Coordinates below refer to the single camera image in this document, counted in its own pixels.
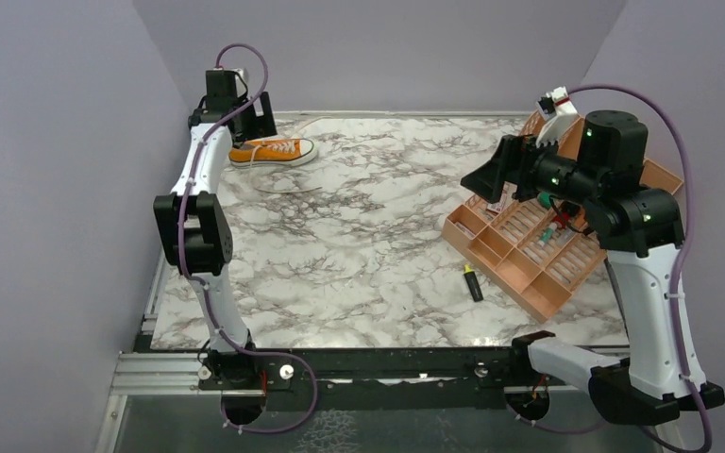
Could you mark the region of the orange canvas sneaker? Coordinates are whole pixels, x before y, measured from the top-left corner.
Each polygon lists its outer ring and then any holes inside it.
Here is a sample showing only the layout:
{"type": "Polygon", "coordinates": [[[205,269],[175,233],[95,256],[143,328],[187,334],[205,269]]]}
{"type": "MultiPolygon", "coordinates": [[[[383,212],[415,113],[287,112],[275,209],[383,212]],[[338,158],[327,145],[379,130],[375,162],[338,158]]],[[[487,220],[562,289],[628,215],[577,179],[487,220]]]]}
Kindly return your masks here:
{"type": "Polygon", "coordinates": [[[257,165],[293,167],[309,163],[317,156],[315,143],[300,138],[248,141],[234,145],[228,153],[229,162],[235,167],[257,165]]]}

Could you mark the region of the white shoelace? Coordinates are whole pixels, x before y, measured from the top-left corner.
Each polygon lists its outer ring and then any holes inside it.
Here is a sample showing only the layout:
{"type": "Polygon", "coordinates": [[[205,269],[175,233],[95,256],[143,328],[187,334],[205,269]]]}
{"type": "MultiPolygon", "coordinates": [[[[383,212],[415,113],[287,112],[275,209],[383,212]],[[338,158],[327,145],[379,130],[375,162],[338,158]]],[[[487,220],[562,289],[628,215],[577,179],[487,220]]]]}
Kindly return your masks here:
{"type": "MultiPolygon", "coordinates": [[[[303,129],[309,127],[310,125],[321,121],[325,119],[330,119],[330,116],[328,115],[321,115],[321,116],[315,116],[311,118],[308,121],[302,122],[298,126],[296,126],[294,129],[292,129],[288,134],[279,134],[273,137],[263,138],[259,140],[270,140],[270,139],[309,139],[304,138],[301,135],[301,132],[303,129]]],[[[281,166],[281,165],[257,165],[257,166],[250,166],[250,167],[243,167],[248,172],[248,183],[250,186],[262,193],[269,193],[269,194],[296,194],[296,193],[310,193],[313,191],[320,190],[322,188],[321,185],[314,185],[312,184],[310,187],[308,187],[309,181],[307,178],[305,178],[305,173],[303,171],[296,172],[295,174],[288,174],[284,171],[267,171],[268,167],[282,167],[285,169],[292,169],[299,166],[281,166]]]]}

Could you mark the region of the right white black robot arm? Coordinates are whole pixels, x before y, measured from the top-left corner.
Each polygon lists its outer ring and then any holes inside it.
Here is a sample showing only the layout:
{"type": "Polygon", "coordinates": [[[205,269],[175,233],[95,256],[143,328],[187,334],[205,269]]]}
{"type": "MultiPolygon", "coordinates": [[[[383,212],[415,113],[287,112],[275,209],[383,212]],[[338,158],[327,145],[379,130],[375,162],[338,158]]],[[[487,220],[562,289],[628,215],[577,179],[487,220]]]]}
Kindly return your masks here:
{"type": "Polygon", "coordinates": [[[547,193],[583,209],[614,269],[630,355],[611,358],[542,331],[514,339],[507,371],[521,384],[542,375],[558,378],[586,393],[615,425],[656,426],[682,411],[725,403],[724,390],[700,368],[687,324],[680,206],[671,193],[641,181],[647,138],[636,116],[595,110],[584,118],[576,158],[561,156],[556,143],[507,135],[461,180],[490,203],[513,183],[518,202],[547,193]]]}

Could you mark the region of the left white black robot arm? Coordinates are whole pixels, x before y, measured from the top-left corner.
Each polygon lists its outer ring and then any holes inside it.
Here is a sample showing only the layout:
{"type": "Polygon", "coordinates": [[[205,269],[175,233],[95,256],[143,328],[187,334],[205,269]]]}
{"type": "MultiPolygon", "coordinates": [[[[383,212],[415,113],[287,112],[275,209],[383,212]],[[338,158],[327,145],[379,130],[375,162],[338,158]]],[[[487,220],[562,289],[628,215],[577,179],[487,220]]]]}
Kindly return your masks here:
{"type": "Polygon", "coordinates": [[[233,300],[233,240],[217,189],[235,140],[276,129],[269,98],[257,114],[245,79],[244,69],[207,70],[206,93],[187,121],[191,139],[182,172],[171,191],[153,202],[164,257],[193,288],[209,329],[200,377],[240,388],[255,382],[259,363],[233,300]]]}

